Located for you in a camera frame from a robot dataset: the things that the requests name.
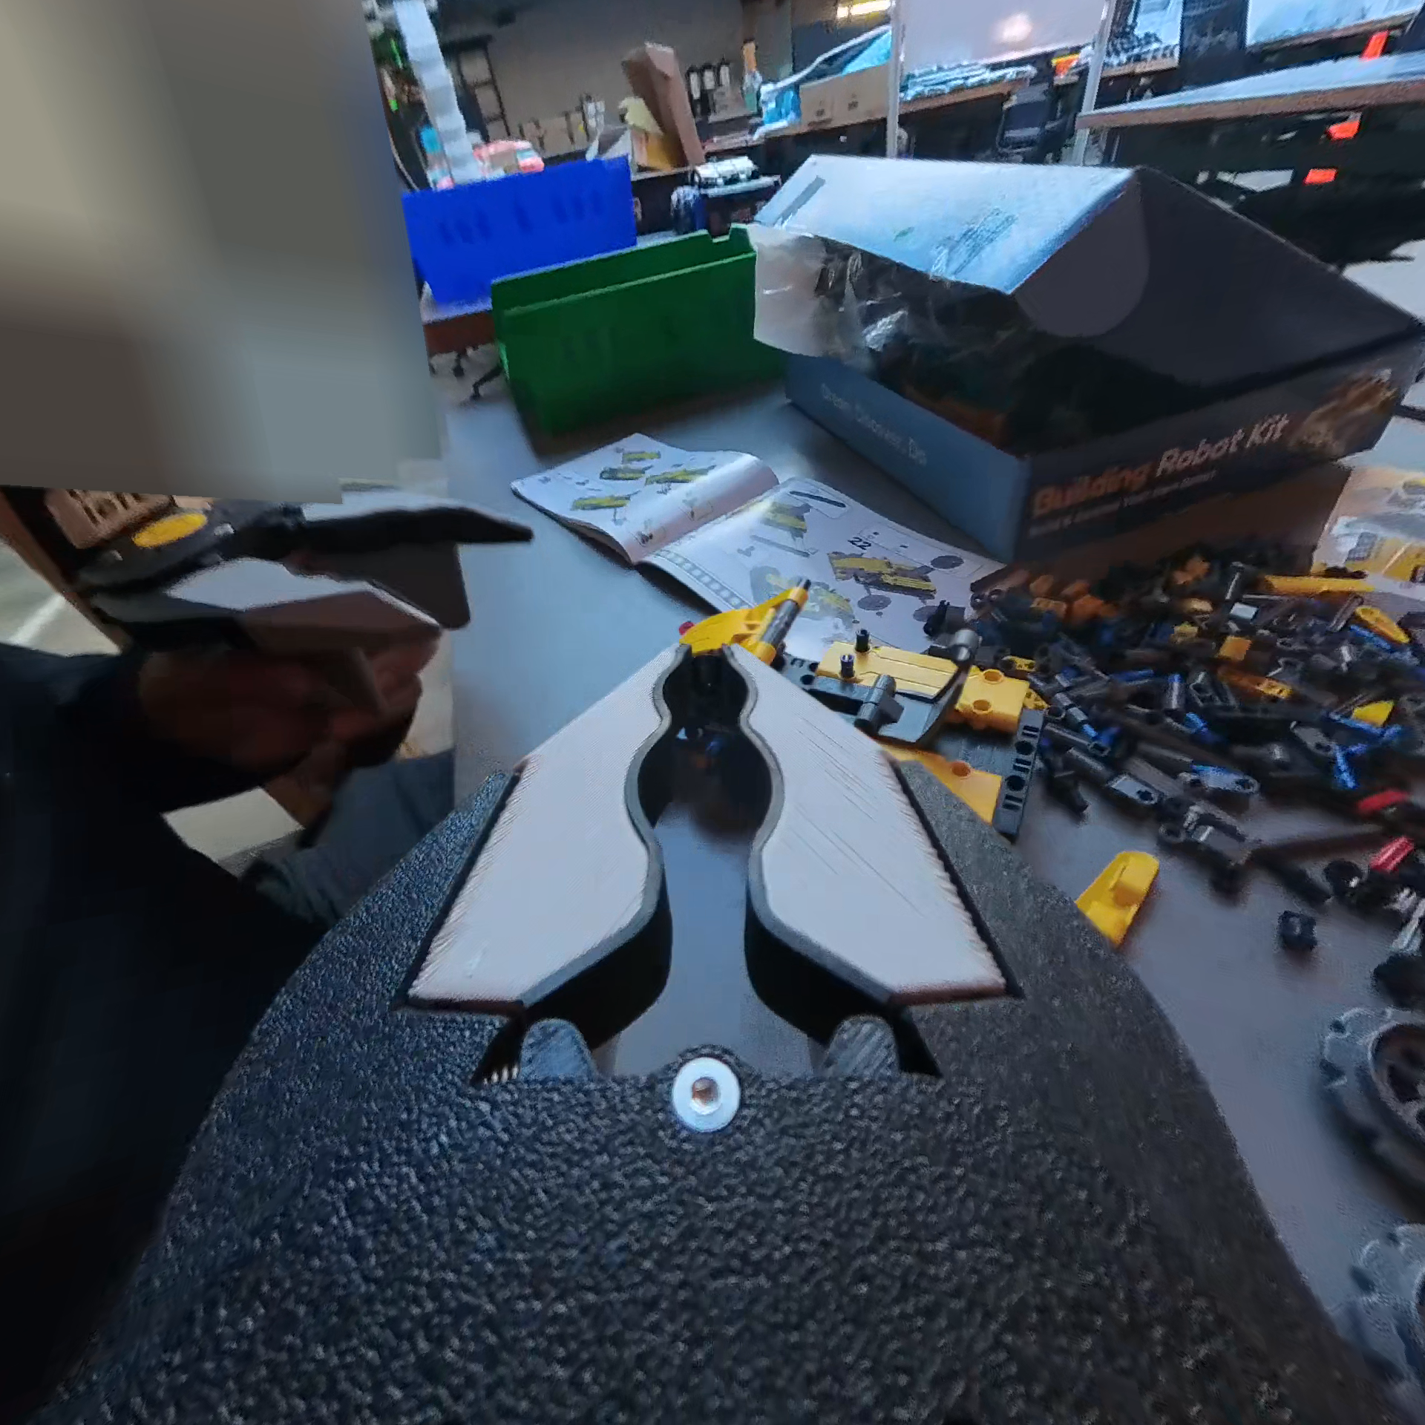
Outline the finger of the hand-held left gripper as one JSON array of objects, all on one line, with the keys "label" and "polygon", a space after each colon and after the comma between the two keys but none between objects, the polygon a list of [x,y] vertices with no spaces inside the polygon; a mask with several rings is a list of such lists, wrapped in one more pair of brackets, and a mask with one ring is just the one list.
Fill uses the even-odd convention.
[{"label": "finger of the hand-held left gripper", "polygon": [[387,707],[373,659],[441,633],[431,615],[365,579],[299,575],[266,561],[228,567],[228,611],[256,649],[305,661],[371,715]]},{"label": "finger of the hand-held left gripper", "polygon": [[457,631],[471,619],[461,553],[525,545],[521,521],[451,499],[345,499],[285,505],[291,549],[283,565],[301,595],[357,597]]}]

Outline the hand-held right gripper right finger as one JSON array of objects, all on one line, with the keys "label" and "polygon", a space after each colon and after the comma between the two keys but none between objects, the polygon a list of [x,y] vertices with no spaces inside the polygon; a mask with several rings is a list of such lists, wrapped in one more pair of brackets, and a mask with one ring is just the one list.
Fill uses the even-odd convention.
[{"label": "hand-held right gripper right finger", "polygon": [[944,856],[880,747],[741,649],[739,727],[770,773],[751,852],[760,924],[878,1006],[1008,992]]}]

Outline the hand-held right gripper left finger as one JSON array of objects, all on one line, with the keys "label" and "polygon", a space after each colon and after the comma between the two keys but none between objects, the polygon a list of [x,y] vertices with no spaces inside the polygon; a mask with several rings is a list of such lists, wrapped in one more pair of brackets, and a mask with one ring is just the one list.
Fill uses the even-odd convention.
[{"label": "hand-held right gripper left finger", "polygon": [[673,645],[529,753],[409,986],[419,1006],[533,1010],[627,946],[661,898],[639,773],[671,731]]}]

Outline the yellow grey toy vehicle model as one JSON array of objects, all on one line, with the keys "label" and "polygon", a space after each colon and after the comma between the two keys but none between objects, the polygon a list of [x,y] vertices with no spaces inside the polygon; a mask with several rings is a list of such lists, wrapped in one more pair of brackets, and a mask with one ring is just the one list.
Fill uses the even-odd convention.
[{"label": "yellow grey toy vehicle model", "polygon": [[764,579],[753,603],[687,619],[679,639],[697,655],[743,647],[902,765],[916,765],[1004,840],[1022,834],[1042,763],[1048,713],[1028,679],[970,649],[904,651],[856,619],[846,599],[804,579],[792,591]]}]

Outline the person's left hand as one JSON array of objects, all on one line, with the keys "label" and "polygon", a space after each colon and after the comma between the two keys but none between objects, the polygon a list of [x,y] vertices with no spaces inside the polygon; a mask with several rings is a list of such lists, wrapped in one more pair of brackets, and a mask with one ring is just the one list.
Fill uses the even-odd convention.
[{"label": "person's left hand", "polygon": [[375,711],[341,699],[313,665],[252,651],[148,655],[136,697],[160,743],[236,775],[244,791],[301,769],[333,791],[397,757],[435,653],[435,639],[377,653]]}]

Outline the yellow panel piece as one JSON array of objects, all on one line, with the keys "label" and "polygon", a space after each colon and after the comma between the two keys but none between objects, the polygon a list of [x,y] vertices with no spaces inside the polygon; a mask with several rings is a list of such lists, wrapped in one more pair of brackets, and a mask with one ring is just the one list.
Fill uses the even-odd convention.
[{"label": "yellow panel piece", "polygon": [[1158,874],[1158,856],[1144,850],[1118,852],[1076,898],[1078,912],[1118,950],[1148,902]]}]

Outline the open instruction booklet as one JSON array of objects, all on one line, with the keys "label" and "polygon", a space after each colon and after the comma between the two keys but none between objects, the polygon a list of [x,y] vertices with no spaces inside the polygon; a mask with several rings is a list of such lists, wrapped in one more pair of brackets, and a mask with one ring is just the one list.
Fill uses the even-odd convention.
[{"label": "open instruction booklet", "polygon": [[838,487],[780,475],[757,455],[685,451],[633,435],[521,477],[529,507],[671,577],[717,613],[751,609],[798,583],[808,601],[788,639],[812,659],[866,631],[924,649],[924,621],[966,607],[1000,563],[890,521]]}]

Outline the green plastic bin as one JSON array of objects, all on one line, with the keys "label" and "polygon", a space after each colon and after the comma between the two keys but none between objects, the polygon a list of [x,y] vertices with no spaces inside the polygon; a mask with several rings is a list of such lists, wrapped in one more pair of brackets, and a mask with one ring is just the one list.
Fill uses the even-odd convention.
[{"label": "green plastic bin", "polygon": [[782,375],[755,337],[747,226],[501,278],[491,316],[509,393],[543,437]]}]

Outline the blue plastic bin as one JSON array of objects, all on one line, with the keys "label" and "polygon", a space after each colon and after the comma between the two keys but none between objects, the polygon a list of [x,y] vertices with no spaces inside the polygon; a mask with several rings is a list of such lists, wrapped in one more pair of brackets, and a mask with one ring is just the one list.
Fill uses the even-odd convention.
[{"label": "blue plastic bin", "polygon": [[627,252],[637,242],[627,158],[569,162],[401,198],[413,264],[441,306],[495,282]]}]

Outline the pile of small building parts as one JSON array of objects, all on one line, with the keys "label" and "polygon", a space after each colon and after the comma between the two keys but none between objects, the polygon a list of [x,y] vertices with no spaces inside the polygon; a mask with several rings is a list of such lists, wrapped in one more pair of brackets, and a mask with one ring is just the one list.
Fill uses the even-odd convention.
[{"label": "pile of small building parts", "polygon": [[1082,816],[1152,771],[1156,834],[1218,894],[1257,870],[1295,900],[1387,918],[1373,970],[1423,1012],[1423,571],[1401,599],[1361,565],[1263,541],[1190,545],[1100,579],[1030,571],[916,613],[928,655],[978,635],[1046,721],[1046,793]]}]

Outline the person's black clothed body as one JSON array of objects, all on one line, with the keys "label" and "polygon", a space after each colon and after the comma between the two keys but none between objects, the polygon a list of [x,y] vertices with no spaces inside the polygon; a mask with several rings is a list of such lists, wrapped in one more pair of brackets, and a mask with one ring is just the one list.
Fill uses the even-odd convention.
[{"label": "person's black clothed body", "polygon": [[2,892],[2,1421],[124,1291],[274,996],[455,803],[455,755],[361,771],[317,832],[240,874],[160,812],[26,816]]}]

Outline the blue kit box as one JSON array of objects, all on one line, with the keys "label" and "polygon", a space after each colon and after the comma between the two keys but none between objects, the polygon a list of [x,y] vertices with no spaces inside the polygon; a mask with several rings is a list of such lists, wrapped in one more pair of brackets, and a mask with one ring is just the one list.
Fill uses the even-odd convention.
[{"label": "blue kit box", "polygon": [[1074,353],[1088,437],[1022,455],[782,351],[804,415],[1004,561],[1369,451],[1423,373],[1419,318],[1150,168],[818,154],[749,232],[1006,294]]}]

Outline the plastic bag of parts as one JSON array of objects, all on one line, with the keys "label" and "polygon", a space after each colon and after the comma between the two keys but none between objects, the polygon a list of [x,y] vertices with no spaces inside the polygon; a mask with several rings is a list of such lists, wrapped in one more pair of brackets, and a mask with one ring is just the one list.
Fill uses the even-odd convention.
[{"label": "plastic bag of parts", "polygon": [[757,335],[828,359],[1000,451],[1090,433],[1074,353],[1006,294],[824,238],[753,232]]}]

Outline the cardboard box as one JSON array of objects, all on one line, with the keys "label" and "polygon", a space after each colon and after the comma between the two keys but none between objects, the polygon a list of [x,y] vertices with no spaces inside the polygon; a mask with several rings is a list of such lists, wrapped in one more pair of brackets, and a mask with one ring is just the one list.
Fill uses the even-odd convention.
[{"label": "cardboard box", "polygon": [[679,168],[705,164],[705,146],[693,116],[687,76],[675,50],[665,44],[645,42],[635,46],[621,62],[631,94],[645,102],[661,132],[677,150]]}]

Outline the cluster of grey toy wheels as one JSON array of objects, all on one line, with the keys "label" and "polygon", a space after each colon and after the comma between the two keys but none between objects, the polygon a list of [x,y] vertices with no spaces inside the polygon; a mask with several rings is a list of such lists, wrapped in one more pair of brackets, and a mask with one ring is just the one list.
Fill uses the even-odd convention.
[{"label": "cluster of grey toy wheels", "polygon": [[[1355,1008],[1321,1050],[1323,1092],[1375,1166],[1423,1196],[1423,1018]],[[1405,1222],[1363,1248],[1353,1295],[1335,1323],[1393,1399],[1423,1421],[1423,1224]]]}]

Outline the yellow printed leaflet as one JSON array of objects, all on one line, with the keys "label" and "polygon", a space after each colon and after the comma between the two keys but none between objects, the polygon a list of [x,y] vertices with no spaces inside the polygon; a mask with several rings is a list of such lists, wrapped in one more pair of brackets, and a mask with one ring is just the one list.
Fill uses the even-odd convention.
[{"label": "yellow printed leaflet", "polygon": [[1423,601],[1423,473],[1353,467],[1311,555],[1375,589]]}]

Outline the dark background workbench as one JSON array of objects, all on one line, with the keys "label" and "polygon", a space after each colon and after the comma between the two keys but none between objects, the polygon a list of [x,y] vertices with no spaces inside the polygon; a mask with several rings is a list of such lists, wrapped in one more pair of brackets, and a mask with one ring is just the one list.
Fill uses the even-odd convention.
[{"label": "dark background workbench", "polygon": [[1331,268],[1423,240],[1423,52],[1339,58],[1078,116],[1152,168]]}]

